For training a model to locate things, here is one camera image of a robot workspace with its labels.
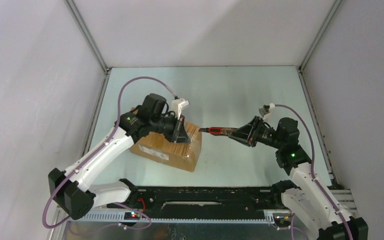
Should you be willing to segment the brown cardboard express box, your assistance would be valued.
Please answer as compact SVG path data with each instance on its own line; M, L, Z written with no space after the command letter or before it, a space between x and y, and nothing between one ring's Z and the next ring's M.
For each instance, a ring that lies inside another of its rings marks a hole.
M162 134L151 132L129 151L154 162L180 170L194 172L202 150L202 133L198 125L186 122L185 130L190 143L171 143Z

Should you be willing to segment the red black utility knife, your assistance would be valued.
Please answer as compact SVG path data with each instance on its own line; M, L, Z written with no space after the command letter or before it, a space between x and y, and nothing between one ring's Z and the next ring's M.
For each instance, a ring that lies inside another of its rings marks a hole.
M208 133L213 136L221 137L221 136L228 136L231 132L235 130L237 130L236 127L212 126L212 127L202 127L198 131L200 133Z

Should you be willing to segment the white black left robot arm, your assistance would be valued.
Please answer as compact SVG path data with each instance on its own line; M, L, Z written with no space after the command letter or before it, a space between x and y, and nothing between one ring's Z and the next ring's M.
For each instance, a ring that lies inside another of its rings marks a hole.
M150 133L161 134L174 144L191 142L182 115L189 101L175 97L168 111L163 112L166 105L167 100L161 95L148 94L142 104L120 115L104 139L81 159L65 170L51 170L48 174L51 199L72 220L79 220L91 209L107 204L136 206L138 194L128 180L100 185L93 182L116 157Z

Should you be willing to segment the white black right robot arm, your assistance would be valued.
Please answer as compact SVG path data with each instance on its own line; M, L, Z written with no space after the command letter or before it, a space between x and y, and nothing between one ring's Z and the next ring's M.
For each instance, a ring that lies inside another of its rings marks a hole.
M362 217L354 217L319 181L312 160L299 145L298 121L284 117L277 128L268 127L255 116L246 125L227 136L248 147L262 143L276 149L277 164L290 180L275 184L271 204L290 209L318 240L366 240L369 226Z

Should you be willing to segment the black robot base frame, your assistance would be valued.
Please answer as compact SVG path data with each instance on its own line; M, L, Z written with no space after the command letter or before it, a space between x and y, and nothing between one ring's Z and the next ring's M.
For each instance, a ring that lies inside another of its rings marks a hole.
M260 187L136 186L124 205L106 203L92 209L83 220L145 224L287 224L290 210L281 201L287 190L298 187L290 180Z

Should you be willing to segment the aluminium left corner post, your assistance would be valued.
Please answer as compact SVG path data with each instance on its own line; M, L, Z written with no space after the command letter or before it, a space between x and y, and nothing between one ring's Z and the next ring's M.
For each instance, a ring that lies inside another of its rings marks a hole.
M93 56L97 60L100 68L102 69L104 74L108 74L110 68L108 67L106 61L104 60L103 55L102 55L94 37L93 37L80 9L78 8L78 6L76 4L76 1L75 0L64 0L64 2L68 8L68 11L72 15L74 22L78 26L79 31L80 31L81 35L83 36L86 44L88 45Z

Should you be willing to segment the aluminium corner post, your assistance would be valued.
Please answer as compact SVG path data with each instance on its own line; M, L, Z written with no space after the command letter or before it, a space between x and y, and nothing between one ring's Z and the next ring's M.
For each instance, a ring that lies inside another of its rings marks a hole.
M312 40L310 47L308 48L301 64L299 65L298 69L300 73L303 73L305 68L307 67L308 63L310 62L313 54L315 53L317 47L319 46L322 38L324 37L326 31L330 27L333 19L335 18L338 10L343 4L343 0L334 0L327 15L325 16L320 28L318 29L314 39Z
M80 31L81 35L83 36L86 44L88 45L93 56L97 60L100 68L102 69L104 74L108 74L110 68L108 67L106 61L104 60L103 55L102 55L94 37L93 37L80 9L78 8L78 6L76 4L76 1L75 0L64 0L64 2L68 8L68 11L72 15L74 22L78 26L79 31Z

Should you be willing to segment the aluminium right corner post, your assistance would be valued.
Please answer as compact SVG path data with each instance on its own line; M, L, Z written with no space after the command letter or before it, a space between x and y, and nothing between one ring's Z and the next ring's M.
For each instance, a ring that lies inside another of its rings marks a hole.
M343 0L334 0L327 15L325 16L320 28L318 29L314 39L312 40L310 47L308 48L301 64L299 65L298 69L300 73L303 73L305 68L307 67L308 63L310 62L313 54L315 53L317 47L319 46L322 38L324 37L326 31L330 27L333 19L335 18L338 10L343 4Z

